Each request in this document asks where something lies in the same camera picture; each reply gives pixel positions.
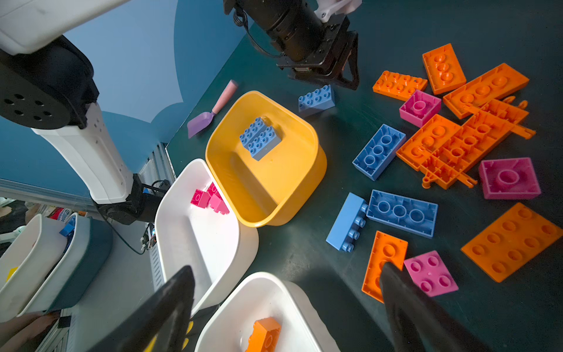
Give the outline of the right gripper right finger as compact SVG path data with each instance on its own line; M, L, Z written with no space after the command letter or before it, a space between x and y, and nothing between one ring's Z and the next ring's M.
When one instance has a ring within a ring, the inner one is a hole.
M393 263L384 264L380 285L394 350L424 351L421 337L434 351L491 350Z

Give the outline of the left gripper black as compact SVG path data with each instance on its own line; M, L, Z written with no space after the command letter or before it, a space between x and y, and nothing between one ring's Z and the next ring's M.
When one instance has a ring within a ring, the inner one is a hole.
M359 35L350 31L357 1L224 0L226 15L243 27L256 51L277 60L291 79L359 87Z

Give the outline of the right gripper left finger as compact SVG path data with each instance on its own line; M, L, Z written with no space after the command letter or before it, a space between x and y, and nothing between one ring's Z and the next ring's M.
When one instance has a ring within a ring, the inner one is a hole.
M181 351L191 319L195 279L185 265L91 351Z

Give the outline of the orange lego brick cluster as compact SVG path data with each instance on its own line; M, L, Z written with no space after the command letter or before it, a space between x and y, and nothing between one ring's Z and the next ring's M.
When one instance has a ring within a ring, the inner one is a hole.
M275 352L281 327L272 317L255 321L246 352Z

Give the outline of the magenta small lego brick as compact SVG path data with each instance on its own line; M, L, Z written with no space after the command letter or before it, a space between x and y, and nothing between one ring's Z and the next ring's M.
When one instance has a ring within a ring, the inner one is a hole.
M198 208L207 208L211 201L211 195L203 190L196 189L191 198L191 204Z

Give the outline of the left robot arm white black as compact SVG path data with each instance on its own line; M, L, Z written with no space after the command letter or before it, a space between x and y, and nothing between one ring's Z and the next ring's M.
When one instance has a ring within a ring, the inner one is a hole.
M164 191L132 173L105 127L94 69L65 33L117 1L3 1L1 116L47 140L89 189L98 213L121 224L152 222ZM359 36L348 15L359 1L225 1L234 23L269 36L278 67L312 84L359 86Z

